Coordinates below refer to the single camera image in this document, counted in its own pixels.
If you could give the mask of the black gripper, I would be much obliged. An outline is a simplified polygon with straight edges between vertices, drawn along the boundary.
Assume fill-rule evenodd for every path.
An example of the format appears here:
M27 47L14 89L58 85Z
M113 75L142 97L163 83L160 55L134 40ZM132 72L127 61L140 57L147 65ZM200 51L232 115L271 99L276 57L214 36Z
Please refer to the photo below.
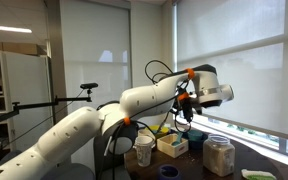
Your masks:
M198 115L202 114L202 107L198 100L195 98L184 99L181 103L182 111L184 113L184 119L187 122L191 122L193 119L193 111L196 111Z

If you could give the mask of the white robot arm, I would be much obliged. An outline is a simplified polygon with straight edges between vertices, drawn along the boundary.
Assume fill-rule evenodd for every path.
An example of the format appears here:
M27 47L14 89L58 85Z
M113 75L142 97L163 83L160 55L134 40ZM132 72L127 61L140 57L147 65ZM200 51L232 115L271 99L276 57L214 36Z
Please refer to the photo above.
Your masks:
M167 113L176 103L200 111L234 98L218 82L216 69L201 65L164 76L158 83L124 91L117 103L82 107L63 118L37 143L0 166L0 180L42 180L43 176L95 136L113 136L137 120Z

